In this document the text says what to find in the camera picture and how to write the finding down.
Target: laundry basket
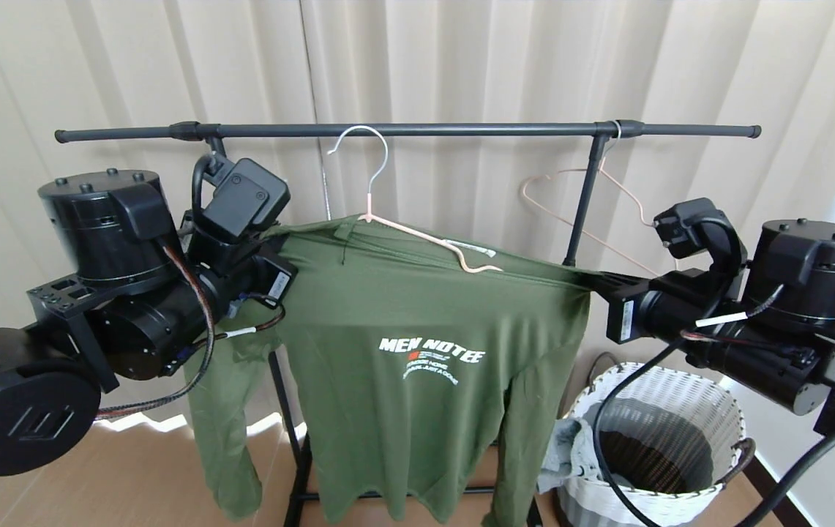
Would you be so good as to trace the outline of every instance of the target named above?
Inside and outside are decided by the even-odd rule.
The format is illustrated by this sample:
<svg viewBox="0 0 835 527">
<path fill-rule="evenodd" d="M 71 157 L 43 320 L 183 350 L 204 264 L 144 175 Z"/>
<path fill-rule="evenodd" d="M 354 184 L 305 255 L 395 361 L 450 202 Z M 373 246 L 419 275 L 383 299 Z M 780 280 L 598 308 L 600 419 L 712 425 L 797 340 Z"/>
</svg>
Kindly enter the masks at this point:
<svg viewBox="0 0 835 527">
<path fill-rule="evenodd" d="M 580 393 L 568 416 L 592 425 L 609 392 L 641 366 L 609 368 Z M 607 405 L 602 454 L 614 474 L 635 486 L 619 485 L 645 516 L 660 525 L 689 525 L 752 459 L 755 443 L 745 435 L 742 411 L 724 388 L 654 367 Z M 596 477 L 569 478 L 558 500 L 575 527 L 642 525 Z"/>
</svg>

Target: curtain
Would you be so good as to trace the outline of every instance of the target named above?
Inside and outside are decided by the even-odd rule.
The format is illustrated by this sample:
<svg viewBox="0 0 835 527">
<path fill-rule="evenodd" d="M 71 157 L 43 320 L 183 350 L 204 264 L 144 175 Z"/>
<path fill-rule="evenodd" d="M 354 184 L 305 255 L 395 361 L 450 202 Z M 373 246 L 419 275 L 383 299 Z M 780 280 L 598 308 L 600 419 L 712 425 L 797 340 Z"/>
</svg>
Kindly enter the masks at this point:
<svg viewBox="0 0 835 527">
<path fill-rule="evenodd" d="M 762 137 L 622 140 L 607 170 L 651 217 L 711 197 L 749 249 L 778 217 L 821 217 L 835 193 L 835 2 L 0 1 L 0 326 L 33 320 L 23 291 L 73 271 L 36 188 L 110 166 L 156 171 L 179 219 L 206 147 L 58 144 L 56 129 L 220 123 L 645 122 L 761 124 Z M 364 210 L 379 141 L 227 141 L 286 179 L 284 223 Z M 525 178 L 585 166 L 585 138 L 393 138 L 376 212 L 559 262 L 570 228 L 520 199 Z M 572 219 L 576 173 L 531 184 Z M 600 178 L 587 229 L 658 273 L 673 266 L 634 204 Z M 584 238 L 578 266 L 647 276 Z M 694 258 L 682 266 L 705 264 Z M 598 297 L 572 389 L 604 340 Z M 177 379 L 106 400 L 162 395 Z M 271 383 L 251 407 L 277 409 Z M 181 405 L 153 411 L 163 418 Z"/>
</svg>

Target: white woven basket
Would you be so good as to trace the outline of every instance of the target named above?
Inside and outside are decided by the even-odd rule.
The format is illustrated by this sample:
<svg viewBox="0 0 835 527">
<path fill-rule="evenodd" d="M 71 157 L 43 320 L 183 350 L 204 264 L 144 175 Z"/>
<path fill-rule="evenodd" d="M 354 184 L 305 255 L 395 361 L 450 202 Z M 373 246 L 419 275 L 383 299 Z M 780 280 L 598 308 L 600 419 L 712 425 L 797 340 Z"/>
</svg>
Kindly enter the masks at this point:
<svg viewBox="0 0 835 527">
<path fill-rule="evenodd" d="M 641 366 L 641 364 L 630 362 L 609 368 L 606 373 L 596 378 L 591 386 L 580 393 L 568 416 L 584 418 L 591 409 L 595 414 L 598 404 L 609 392 Z M 612 410 L 612 407 L 617 404 L 644 404 L 645 407 L 651 405 L 651 407 L 680 416 L 703 434 L 711 447 L 712 474 L 709 474 L 708 487 L 693 493 L 682 494 L 661 494 L 622 487 L 632 503 L 655 523 L 668 526 L 691 523 L 725 487 L 725 481 L 729 479 L 726 476 L 728 474 L 735 476 L 741 469 L 738 467 L 742 457 L 739 443 L 746 437 L 746 424 L 742 418 L 742 411 L 739 410 L 739 404 L 728 391 L 713 381 L 699 375 L 668 370 L 663 367 L 654 367 L 635 380 L 615 397 L 614 403 L 607 411 Z M 625 420 L 622 422 L 628 430 L 617 430 L 619 433 L 642 441 L 646 446 L 661 450 L 662 454 L 666 454 L 669 444 L 678 446 L 681 444 L 679 437 L 662 437 L 666 434 L 661 434 L 660 430 L 655 431 L 654 427 L 649 427 L 649 420 L 652 419 L 643 416 L 638 411 L 626 409 L 624 416 Z M 655 441 L 660 441 L 661 444 L 654 444 Z M 752 444 L 747 442 L 747 446 L 751 447 Z M 564 497 L 561 495 L 561 506 L 564 507 L 564 511 L 567 512 L 568 517 L 571 517 L 571 520 L 572 517 L 577 518 L 577 522 L 574 523 L 577 527 L 641 525 L 638 518 L 625 508 L 615 496 L 612 488 L 604 481 L 583 476 L 572 477 L 567 480 L 564 487 L 575 503 L 569 499 L 562 499 Z M 558 492 L 564 493 L 564 490 L 559 488 Z"/>
</svg>

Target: shirt sleeve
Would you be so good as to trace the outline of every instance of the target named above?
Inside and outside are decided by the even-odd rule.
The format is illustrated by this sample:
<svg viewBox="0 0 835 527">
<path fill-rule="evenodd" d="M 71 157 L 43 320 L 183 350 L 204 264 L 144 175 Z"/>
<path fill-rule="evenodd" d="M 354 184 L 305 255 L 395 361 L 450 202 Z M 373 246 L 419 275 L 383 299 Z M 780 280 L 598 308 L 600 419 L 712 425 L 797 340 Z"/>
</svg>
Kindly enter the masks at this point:
<svg viewBox="0 0 835 527">
<path fill-rule="evenodd" d="M 219 330 L 232 331 L 270 320 L 274 311 L 247 301 Z M 261 481 L 247 451 L 244 407 L 263 377 L 267 356 L 280 346 L 273 329 L 217 340 L 209 369 L 189 393 L 192 430 L 206 473 L 206 486 L 229 520 L 250 516 L 261 506 Z M 199 370 L 203 352 L 183 366 L 187 381 Z"/>
<path fill-rule="evenodd" d="M 541 357 L 512 379 L 498 437 L 498 474 L 484 527 L 525 525 L 547 443 L 579 341 Z"/>
</svg>

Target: robotic arm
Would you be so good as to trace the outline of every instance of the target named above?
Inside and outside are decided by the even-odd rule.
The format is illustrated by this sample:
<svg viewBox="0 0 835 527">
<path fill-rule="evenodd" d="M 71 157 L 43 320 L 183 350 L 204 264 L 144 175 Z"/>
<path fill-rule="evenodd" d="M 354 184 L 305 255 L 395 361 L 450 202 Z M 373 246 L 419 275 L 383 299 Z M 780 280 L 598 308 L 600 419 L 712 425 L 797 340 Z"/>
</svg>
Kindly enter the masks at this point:
<svg viewBox="0 0 835 527">
<path fill-rule="evenodd" d="M 216 189 L 203 208 L 204 182 Z M 278 308 L 296 276 L 277 254 L 282 240 L 261 236 L 290 200 L 287 184 L 251 160 L 203 156 L 179 231 L 151 171 L 57 178 L 39 194 L 77 271 L 28 291 L 35 324 L 0 328 L 0 476 L 51 463 L 111 416 L 100 394 L 119 385 L 116 374 L 174 374 L 207 321 L 247 298 Z M 679 203 L 656 226 L 676 258 L 705 250 L 712 266 L 653 280 L 595 274 L 592 287 L 609 302 L 607 336 L 683 338 L 689 363 L 795 414 L 823 405 L 815 430 L 835 433 L 835 224 L 769 221 L 752 261 L 709 200 Z M 718 295 L 713 314 L 729 316 L 689 331 L 698 319 L 713 323 L 705 312 Z"/>
</svg>

